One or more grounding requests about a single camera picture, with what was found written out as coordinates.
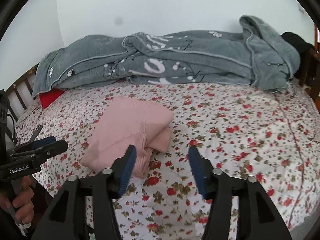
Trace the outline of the person's left hand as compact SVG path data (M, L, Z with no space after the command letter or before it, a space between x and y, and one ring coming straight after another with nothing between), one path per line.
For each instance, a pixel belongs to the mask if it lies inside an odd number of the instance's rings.
M12 206L16 208L15 218L22 224L29 224L34 216L34 205L31 201L34 193L30 185L30 177L23 177L21 181L22 191L12 201L7 198L7 194L4 191L1 191L1 208L6 212Z

